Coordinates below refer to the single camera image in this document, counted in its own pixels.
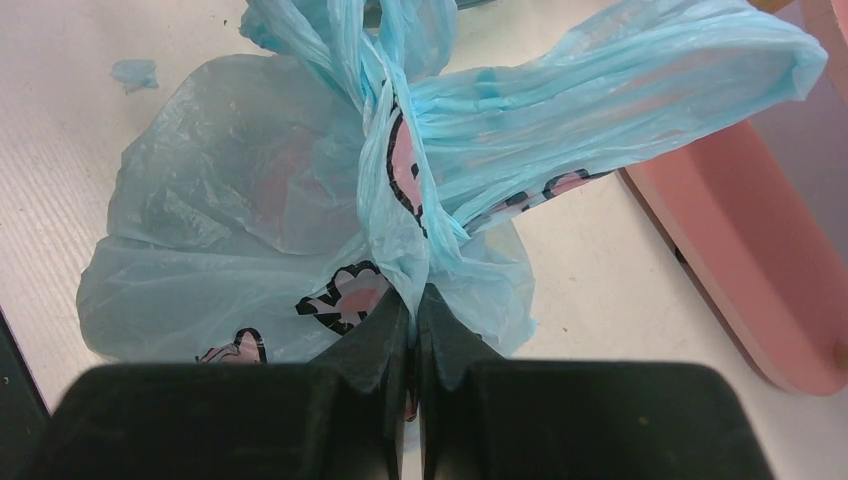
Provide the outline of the blue plastic grocery bag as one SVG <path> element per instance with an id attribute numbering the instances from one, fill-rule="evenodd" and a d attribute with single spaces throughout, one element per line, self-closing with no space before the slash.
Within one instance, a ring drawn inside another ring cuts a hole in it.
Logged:
<path id="1" fill-rule="evenodd" d="M 252 1 L 123 152 L 77 293 L 125 362 L 316 357 L 435 285 L 501 354 L 535 330 L 512 219 L 803 100 L 828 56 L 744 1 L 621 1 L 544 55 L 446 73 L 451 1 Z"/>

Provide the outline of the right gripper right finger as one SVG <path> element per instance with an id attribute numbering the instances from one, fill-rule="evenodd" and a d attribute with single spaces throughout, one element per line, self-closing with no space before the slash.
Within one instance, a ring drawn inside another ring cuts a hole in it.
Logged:
<path id="1" fill-rule="evenodd" d="M 769 479 L 731 386 L 703 365 L 509 360 L 434 285 L 417 314 L 427 479 Z"/>

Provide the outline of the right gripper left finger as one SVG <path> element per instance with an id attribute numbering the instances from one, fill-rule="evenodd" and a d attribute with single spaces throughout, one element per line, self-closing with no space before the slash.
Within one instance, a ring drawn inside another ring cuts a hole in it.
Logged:
<path id="1" fill-rule="evenodd" d="M 409 313 L 388 291 L 306 363 L 113 364 L 71 386 L 37 479 L 397 479 Z"/>

